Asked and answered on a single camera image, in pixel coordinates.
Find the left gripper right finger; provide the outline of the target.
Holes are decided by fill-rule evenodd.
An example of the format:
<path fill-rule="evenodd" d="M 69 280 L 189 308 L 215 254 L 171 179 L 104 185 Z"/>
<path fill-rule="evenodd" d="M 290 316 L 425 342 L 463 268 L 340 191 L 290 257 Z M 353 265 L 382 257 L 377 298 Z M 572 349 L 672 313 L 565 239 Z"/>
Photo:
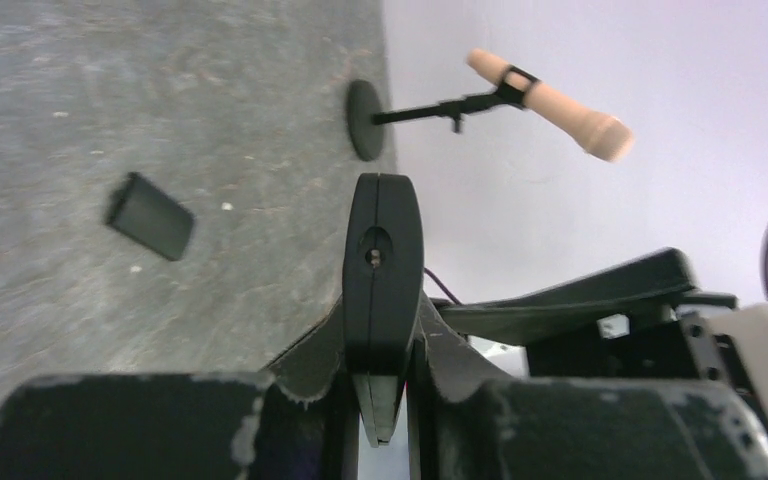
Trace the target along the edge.
<path fill-rule="evenodd" d="M 509 375 L 422 298 L 407 382 L 414 479 L 768 479 L 768 434 L 712 381 Z"/>

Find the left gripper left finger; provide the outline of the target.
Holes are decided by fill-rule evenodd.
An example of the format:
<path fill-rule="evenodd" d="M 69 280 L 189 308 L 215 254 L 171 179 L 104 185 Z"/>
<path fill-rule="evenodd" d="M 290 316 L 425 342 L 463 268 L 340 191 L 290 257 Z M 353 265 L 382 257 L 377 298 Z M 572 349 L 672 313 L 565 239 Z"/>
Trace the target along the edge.
<path fill-rule="evenodd" d="M 38 376 L 0 404 L 0 479 L 353 479 L 353 301 L 255 372 Z"/>

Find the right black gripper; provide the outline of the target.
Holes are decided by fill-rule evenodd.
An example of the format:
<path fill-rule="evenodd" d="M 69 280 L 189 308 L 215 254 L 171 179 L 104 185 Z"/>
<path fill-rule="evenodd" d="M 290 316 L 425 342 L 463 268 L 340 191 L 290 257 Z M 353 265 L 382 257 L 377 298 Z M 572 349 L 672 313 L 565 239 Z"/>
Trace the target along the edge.
<path fill-rule="evenodd" d="M 533 377 L 749 385 L 735 341 L 715 332 L 707 317 L 691 311 L 661 323 L 668 309 L 699 305 L 735 310 L 737 297 L 700 290 L 686 255 L 663 248 L 516 298 L 472 304 L 438 299 L 436 310 L 460 334 L 518 346 L 537 341 L 526 347 Z M 605 338 L 596 323 L 614 315 L 650 326 Z"/>

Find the black slim remote control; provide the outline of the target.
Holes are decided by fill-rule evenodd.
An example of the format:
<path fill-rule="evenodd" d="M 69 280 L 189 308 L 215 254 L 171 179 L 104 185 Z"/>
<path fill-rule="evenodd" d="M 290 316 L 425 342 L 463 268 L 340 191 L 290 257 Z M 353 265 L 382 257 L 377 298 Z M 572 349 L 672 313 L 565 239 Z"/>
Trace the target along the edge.
<path fill-rule="evenodd" d="M 388 444 L 394 434 L 423 270 L 423 227 L 411 180 L 360 175 L 342 270 L 344 358 L 372 447 Z"/>

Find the black remote battery cover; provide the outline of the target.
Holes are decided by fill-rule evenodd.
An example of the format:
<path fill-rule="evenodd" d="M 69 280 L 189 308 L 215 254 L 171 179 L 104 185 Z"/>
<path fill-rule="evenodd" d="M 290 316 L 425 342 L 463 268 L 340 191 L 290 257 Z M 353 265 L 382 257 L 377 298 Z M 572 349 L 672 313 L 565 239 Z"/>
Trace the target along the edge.
<path fill-rule="evenodd" d="M 181 260 L 196 226 L 191 210 L 138 172 L 113 191 L 106 226 L 168 261 Z"/>

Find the beige foam microphone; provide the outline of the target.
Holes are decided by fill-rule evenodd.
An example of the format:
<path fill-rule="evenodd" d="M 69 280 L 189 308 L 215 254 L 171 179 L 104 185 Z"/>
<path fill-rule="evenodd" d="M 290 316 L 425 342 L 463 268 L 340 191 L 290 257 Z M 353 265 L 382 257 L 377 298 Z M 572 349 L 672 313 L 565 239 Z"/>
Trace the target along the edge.
<path fill-rule="evenodd" d="M 496 54 L 474 48 L 466 63 L 496 86 L 502 102 L 535 112 L 595 158 L 616 162 L 634 145 L 633 132 L 617 117 L 580 104 Z"/>

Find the black microphone stand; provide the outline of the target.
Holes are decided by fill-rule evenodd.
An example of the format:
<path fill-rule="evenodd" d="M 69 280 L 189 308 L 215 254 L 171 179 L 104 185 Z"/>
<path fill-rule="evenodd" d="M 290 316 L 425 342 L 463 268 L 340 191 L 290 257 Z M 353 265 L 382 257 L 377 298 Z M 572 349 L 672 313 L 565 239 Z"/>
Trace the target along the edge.
<path fill-rule="evenodd" d="M 371 162 L 381 155 L 385 141 L 385 126 L 388 124 L 420 120 L 432 117 L 448 118 L 452 130 L 459 134 L 463 118 L 508 105 L 520 110 L 523 101 L 534 86 L 541 81 L 515 66 L 503 70 L 505 74 L 518 74 L 527 80 L 524 87 L 516 87 L 511 80 L 498 80 L 495 89 L 483 94 L 466 95 L 423 107 L 385 111 L 374 85 L 366 80 L 356 79 L 348 84 L 345 99 L 345 120 L 347 132 L 357 157 Z"/>

